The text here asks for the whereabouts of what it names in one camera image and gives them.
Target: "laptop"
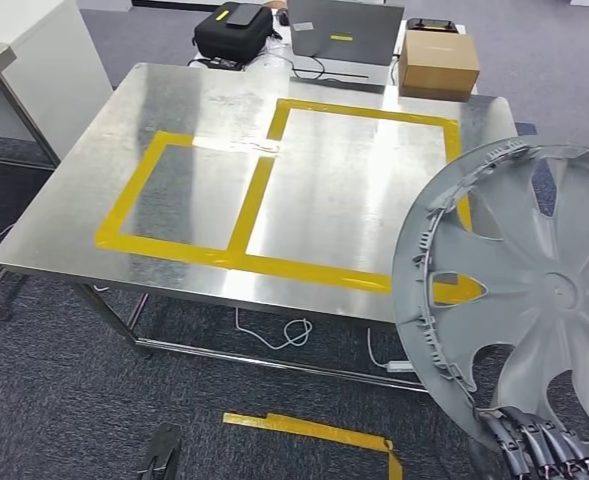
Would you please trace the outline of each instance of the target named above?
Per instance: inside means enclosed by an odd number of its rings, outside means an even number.
[[[289,0],[295,55],[389,65],[403,7],[341,0]]]

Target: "yellow tape strip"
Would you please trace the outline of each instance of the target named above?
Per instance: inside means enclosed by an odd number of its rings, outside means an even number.
[[[383,437],[272,413],[267,414],[265,418],[225,413],[223,414],[223,423],[320,438],[352,447],[387,453],[388,478],[389,480],[401,480],[403,478],[403,467],[394,454],[394,445]]]
[[[354,288],[372,293],[385,294],[389,293],[391,289],[390,277],[388,275],[295,262],[281,258],[238,255],[225,250],[136,235],[110,235],[102,241],[100,245],[97,243],[97,246],[163,260],[199,263],[212,267],[241,270],[332,287]]]
[[[103,223],[95,234],[97,246],[105,246],[111,237],[118,233],[118,230],[127,217],[132,205],[141,194],[148,179],[150,178],[154,166],[160,158],[161,153],[167,144],[180,147],[189,147],[192,144],[191,135],[179,135],[163,131],[157,132],[150,145],[143,154],[143,158],[127,182],[125,188],[117,198],[112,208],[108,212]]]
[[[469,302],[483,293],[480,285],[467,275],[456,275],[456,284],[432,282],[434,302],[456,305]]]
[[[350,35],[329,35],[330,40],[338,40],[339,42],[353,42],[354,38]]]
[[[457,122],[453,120],[294,99],[279,99],[277,102],[274,115],[268,131],[268,138],[280,141],[285,131],[289,111],[292,108],[440,126],[443,131],[446,159],[452,161],[460,153],[459,126]],[[237,269],[334,287],[354,288],[383,294],[391,291],[391,280],[388,275],[245,254],[274,166],[274,160],[269,157],[259,159],[227,250],[119,233],[119,229],[127,217],[129,209],[140,195],[157,162],[160,159],[165,147],[168,145],[191,147],[192,141],[193,138],[191,135],[157,132],[139,166],[96,231],[95,234],[96,245],[100,248],[109,248],[124,253]],[[465,208],[463,200],[459,205],[461,209]],[[469,295],[477,296],[476,293],[470,293]]]
[[[247,244],[249,243],[249,237],[254,230],[254,224],[259,216],[259,209],[263,201],[265,189],[268,188],[268,181],[272,173],[274,158],[261,157],[256,164],[247,193],[240,207],[236,224],[232,230],[231,237],[228,244],[228,251],[231,253],[245,253],[247,250]]]
[[[289,106],[286,100],[279,98],[276,102],[276,110],[268,129],[268,139],[269,140],[283,140],[283,134],[285,132],[285,124],[289,117]]]

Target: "cardboard box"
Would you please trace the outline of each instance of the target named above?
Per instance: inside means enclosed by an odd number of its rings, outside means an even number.
[[[408,30],[398,61],[399,93],[467,101],[479,71],[469,35]]]

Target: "black bag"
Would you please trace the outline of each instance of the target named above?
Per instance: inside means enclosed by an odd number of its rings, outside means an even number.
[[[272,33],[272,11],[261,7],[246,27],[230,26],[230,18],[240,4],[225,2],[194,28],[192,40],[203,57],[247,63],[261,51]]]

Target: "black object on floor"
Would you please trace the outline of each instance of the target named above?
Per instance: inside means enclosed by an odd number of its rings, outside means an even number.
[[[162,423],[150,441],[137,480],[174,480],[181,455],[181,427]]]

